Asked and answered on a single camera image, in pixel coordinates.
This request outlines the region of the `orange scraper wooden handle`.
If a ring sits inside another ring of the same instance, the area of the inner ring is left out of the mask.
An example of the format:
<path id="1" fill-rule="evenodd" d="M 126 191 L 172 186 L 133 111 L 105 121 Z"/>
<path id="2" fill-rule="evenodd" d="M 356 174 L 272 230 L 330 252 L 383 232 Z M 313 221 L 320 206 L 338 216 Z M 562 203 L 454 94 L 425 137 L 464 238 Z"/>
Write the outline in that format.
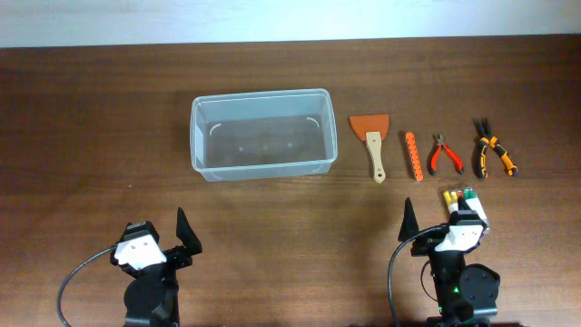
<path id="1" fill-rule="evenodd" d="M 389 130 L 389 115 L 353 115 L 349 117 L 349 122 L 354 134 L 367 146 L 373 167 L 373 180 L 376 183 L 383 183 L 386 174 L 381 159 L 381 148 Z"/>

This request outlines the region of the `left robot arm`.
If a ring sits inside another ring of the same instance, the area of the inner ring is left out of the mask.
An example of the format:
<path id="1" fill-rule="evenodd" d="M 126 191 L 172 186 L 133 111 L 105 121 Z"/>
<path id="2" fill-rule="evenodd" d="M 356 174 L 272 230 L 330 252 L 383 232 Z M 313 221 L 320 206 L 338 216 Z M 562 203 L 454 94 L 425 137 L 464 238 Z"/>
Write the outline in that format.
<path id="1" fill-rule="evenodd" d="M 176 237 L 180 245 L 163 251 L 153 223 L 129 223 L 113 247 L 110 262 L 133 277 L 123 302 L 126 326 L 179 327 L 179 283 L 176 272 L 192 265 L 202 243 L 182 208 L 177 209 Z"/>

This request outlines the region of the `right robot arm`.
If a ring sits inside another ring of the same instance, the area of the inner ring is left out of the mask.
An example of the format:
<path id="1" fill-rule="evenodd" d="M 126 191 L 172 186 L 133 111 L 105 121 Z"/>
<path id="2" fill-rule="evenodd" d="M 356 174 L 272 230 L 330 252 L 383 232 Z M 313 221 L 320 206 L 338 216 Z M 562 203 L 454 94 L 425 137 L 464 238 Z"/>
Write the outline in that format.
<path id="1" fill-rule="evenodd" d="M 464 198 L 446 223 L 420 230 L 410 199 L 405 201 L 398 241 L 411 245 L 413 257 L 426 257 L 438 303 L 438 316 L 427 326 L 489 326 L 497 315 L 500 286 L 497 272 L 479 263 L 466 264 L 465 256 L 480 245 L 488 224 Z"/>

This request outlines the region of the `orange bit holder strip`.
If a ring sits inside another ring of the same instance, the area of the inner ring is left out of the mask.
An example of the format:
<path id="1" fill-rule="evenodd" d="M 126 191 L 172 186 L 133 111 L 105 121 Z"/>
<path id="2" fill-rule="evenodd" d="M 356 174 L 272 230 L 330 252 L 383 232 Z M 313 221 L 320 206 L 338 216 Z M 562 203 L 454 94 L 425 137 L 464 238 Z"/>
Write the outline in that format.
<path id="1" fill-rule="evenodd" d="M 417 149 L 415 135 L 412 132 L 405 133 L 405 140 L 409 150 L 409 159 L 412 166 L 414 179 L 416 182 L 421 182 L 424 178 L 421 162 L 419 160 L 419 153 Z"/>

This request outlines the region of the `clear pack of markers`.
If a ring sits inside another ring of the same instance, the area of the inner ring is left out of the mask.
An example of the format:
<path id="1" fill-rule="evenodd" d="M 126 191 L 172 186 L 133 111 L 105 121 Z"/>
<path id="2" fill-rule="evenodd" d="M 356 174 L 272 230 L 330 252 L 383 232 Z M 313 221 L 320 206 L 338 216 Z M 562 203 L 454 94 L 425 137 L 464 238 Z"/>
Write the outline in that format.
<path id="1" fill-rule="evenodd" d="M 484 234 L 490 232 L 490 223 L 485 214 L 484 208 L 478 198 L 477 193 L 472 187 L 458 188 L 452 190 L 446 190 L 443 192 L 443 198 L 450 213 L 459 210 L 458 201 L 463 198 L 467 203 L 468 207 L 472 211 L 478 213 L 479 218 L 487 225 L 484 230 Z"/>

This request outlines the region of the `orange black needle-nose pliers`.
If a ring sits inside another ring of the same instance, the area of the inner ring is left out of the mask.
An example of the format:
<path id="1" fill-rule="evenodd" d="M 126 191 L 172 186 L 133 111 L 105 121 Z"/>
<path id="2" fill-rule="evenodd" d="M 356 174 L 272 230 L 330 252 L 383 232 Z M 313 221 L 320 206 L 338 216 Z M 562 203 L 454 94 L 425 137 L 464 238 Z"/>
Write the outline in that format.
<path id="1" fill-rule="evenodd" d="M 499 139 L 491 133 L 490 124 L 486 117 L 474 118 L 473 123 L 478 132 L 478 158 L 476 161 L 476 176 L 479 179 L 487 178 L 487 151 L 493 151 L 502 161 L 509 176 L 517 177 L 516 161 Z"/>

